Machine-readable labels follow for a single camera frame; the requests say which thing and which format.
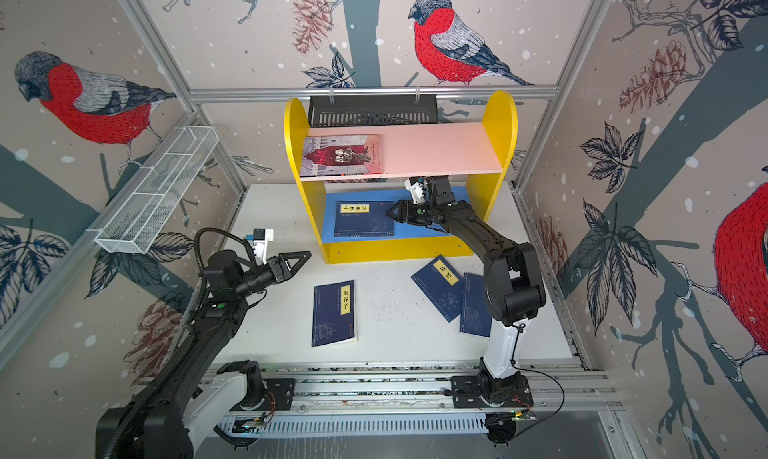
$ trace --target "white mesh basket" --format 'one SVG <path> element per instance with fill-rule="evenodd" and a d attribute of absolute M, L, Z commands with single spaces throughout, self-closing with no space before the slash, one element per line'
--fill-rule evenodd
<path fill-rule="evenodd" d="M 187 126 L 177 131 L 168 152 L 151 166 L 149 174 L 96 238 L 96 243 L 109 253 L 147 253 L 219 142 L 214 128 L 208 126 Z"/>

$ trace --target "white table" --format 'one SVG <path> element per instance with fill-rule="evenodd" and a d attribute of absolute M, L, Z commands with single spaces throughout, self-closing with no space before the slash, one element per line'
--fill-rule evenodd
<path fill-rule="evenodd" d="M 398 184 L 327 184 L 329 190 L 360 186 L 396 188 Z M 508 185 L 504 184 L 488 221 L 517 243 L 528 241 Z M 312 252 L 301 271 L 269 288 L 266 299 L 250 310 L 232 341 L 214 361 L 255 360 L 262 365 L 295 367 L 394 367 L 477 365 L 488 339 L 458 331 L 460 317 L 448 323 L 411 280 L 430 259 L 327 265 L 312 234 L 309 218 L 294 184 L 253 185 L 240 206 L 232 233 L 241 237 L 254 228 L 274 229 L 268 255 Z M 226 243 L 245 257 L 234 241 Z M 477 256 L 448 258 L 459 272 L 482 274 Z M 312 293 L 316 285 L 355 280 L 355 342 L 311 347 Z M 523 359 L 571 358 L 560 322 L 547 294 L 547 305 L 531 322 L 521 344 Z"/>

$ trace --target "blue book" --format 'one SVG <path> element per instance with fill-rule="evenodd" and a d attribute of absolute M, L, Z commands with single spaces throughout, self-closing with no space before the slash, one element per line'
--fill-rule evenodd
<path fill-rule="evenodd" d="M 448 264 L 446 258 L 437 256 L 412 275 L 411 279 L 448 322 L 461 314 L 464 279 Z"/>
<path fill-rule="evenodd" d="M 481 275 L 464 273 L 462 322 L 458 330 L 467 334 L 491 337 L 491 312 L 485 304 L 485 286 Z"/>
<path fill-rule="evenodd" d="M 386 212 L 395 201 L 339 201 L 333 237 L 385 237 L 395 235 L 395 221 Z"/>
<path fill-rule="evenodd" d="M 312 347 L 356 340 L 355 282 L 315 286 Z"/>

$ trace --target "blue shelf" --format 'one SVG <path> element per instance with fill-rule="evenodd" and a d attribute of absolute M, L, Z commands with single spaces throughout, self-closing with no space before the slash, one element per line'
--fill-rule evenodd
<path fill-rule="evenodd" d="M 453 187 L 452 189 L 457 201 L 465 200 L 468 203 L 470 202 L 466 187 Z M 354 193 L 328 193 L 326 195 L 325 217 L 322 221 L 322 242 L 324 244 L 359 243 L 361 241 L 387 241 L 389 239 L 415 239 L 446 235 L 426 227 L 395 223 L 395 235 L 389 237 L 333 237 L 333 230 L 336 227 L 336 203 L 339 201 L 399 201 L 400 199 L 410 200 L 411 194 L 405 188 L 399 190 L 356 191 Z"/>

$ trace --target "bird head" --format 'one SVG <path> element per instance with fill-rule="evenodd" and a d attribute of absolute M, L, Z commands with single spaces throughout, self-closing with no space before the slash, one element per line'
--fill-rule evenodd
<path fill-rule="evenodd" d="M 408 13 L 408 19 L 415 19 L 418 25 L 423 26 L 433 12 L 443 8 L 453 8 L 451 0 L 416 0 Z"/>
<path fill-rule="evenodd" d="M 18 61 L 15 76 L 18 90 L 22 92 L 24 99 L 27 101 L 35 98 L 53 99 L 51 89 L 48 87 L 48 73 L 63 63 L 58 56 L 44 51 L 34 51 Z"/>

